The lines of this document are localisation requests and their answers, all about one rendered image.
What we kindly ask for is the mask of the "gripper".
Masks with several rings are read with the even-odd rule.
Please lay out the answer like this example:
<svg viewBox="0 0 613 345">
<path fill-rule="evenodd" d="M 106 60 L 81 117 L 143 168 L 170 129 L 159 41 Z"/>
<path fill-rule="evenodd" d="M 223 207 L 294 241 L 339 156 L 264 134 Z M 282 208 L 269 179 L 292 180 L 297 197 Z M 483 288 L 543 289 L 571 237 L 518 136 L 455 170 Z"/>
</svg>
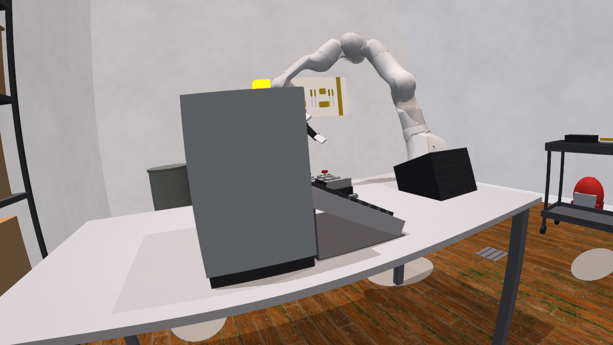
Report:
<svg viewBox="0 0 613 345">
<path fill-rule="evenodd" d="M 312 116 L 306 113 L 306 120 L 308 121 L 311 118 Z M 317 134 L 311 127 L 309 127 L 308 123 L 306 123 L 306 125 L 307 125 L 308 135 L 311 136 L 312 139 L 318 140 L 321 144 L 323 144 L 326 141 L 326 139 L 323 136 L 321 136 L 319 133 Z"/>
</svg>

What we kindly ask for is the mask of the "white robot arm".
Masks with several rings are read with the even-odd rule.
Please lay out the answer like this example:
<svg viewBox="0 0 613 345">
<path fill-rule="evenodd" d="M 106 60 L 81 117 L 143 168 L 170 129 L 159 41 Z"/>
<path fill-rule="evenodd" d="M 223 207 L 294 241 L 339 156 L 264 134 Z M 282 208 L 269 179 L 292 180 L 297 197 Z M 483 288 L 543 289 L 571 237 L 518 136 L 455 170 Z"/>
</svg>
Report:
<svg viewBox="0 0 613 345">
<path fill-rule="evenodd" d="M 447 149 L 446 142 L 431 133 L 426 125 L 422 109 L 415 98 L 414 76 L 405 71 L 392 53 L 378 40 L 366 41 L 365 38 L 355 33 L 346 33 L 340 41 L 331 39 L 315 53 L 301 57 L 284 73 L 276 77 L 271 82 L 270 88 L 295 87 L 290 80 L 304 69 L 325 72 L 339 58 L 359 64 L 365 57 L 391 88 L 392 100 L 400 117 L 407 145 L 408 160 L 416 159 L 432 151 L 451 150 Z"/>
</svg>

